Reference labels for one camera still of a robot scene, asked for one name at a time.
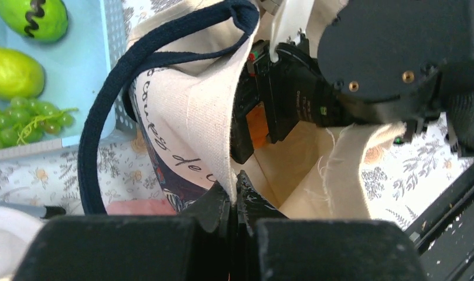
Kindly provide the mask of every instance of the black metal frame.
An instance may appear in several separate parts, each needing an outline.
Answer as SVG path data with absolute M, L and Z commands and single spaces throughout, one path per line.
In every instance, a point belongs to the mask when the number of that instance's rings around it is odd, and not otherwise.
M 474 281 L 474 163 L 406 234 L 421 255 L 428 279 Z

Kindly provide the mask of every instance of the floral tablecloth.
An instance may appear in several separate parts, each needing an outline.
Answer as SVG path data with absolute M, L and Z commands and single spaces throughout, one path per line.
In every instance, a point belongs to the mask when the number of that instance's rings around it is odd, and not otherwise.
M 176 2 L 123 0 L 127 32 Z M 392 206 L 385 219 L 408 227 L 473 162 L 451 155 L 445 134 L 441 118 L 410 145 L 369 151 L 362 177 L 370 204 Z M 69 152 L 0 163 L 0 200 L 61 205 L 68 213 L 82 214 L 76 159 L 77 152 Z M 137 198 L 166 202 L 140 134 L 132 142 L 101 147 L 98 172 L 105 205 Z

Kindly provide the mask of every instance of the bag handle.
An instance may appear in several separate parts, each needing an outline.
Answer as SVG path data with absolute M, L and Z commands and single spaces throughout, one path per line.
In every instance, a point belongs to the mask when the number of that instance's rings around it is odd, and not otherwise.
M 233 46 L 214 53 L 158 52 L 161 47 L 232 18 L 244 34 Z M 215 59 L 232 53 L 252 35 L 259 11 L 250 0 L 223 0 L 150 31 L 118 60 L 105 79 L 85 121 L 78 149 L 78 183 L 85 214 L 106 214 L 97 177 L 97 151 L 104 123 L 124 87 L 149 69 L 196 60 Z

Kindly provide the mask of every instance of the black motor housing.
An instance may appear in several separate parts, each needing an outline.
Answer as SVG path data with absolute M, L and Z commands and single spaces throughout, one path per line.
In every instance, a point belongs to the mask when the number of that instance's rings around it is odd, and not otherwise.
M 474 92 L 474 0 L 350 1 L 318 46 L 343 106 L 369 123 L 435 119 Z

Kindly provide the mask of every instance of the light blue basket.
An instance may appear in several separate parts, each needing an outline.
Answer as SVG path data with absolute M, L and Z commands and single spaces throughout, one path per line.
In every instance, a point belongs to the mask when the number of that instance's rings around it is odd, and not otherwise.
M 63 0 L 69 14 L 67 35 L 55 44 L 43 45 L 10 30 L 0 18 L 0 46 L 19 50 L 36 59 L 46 70 L 40 100 L 59 108 L 79 108 L 76 122 L 59 138 L 45 136 L 30 145 L 0 150 L 0 160 L 76 148 L 84 122 L 107 74 L 126 49 L 121 0 Z M 3 108 L 6 103 L 0 102 Z M 135 138 L 134 121 L 125 113 L 121 95 L 109 113 L 101 144 Z

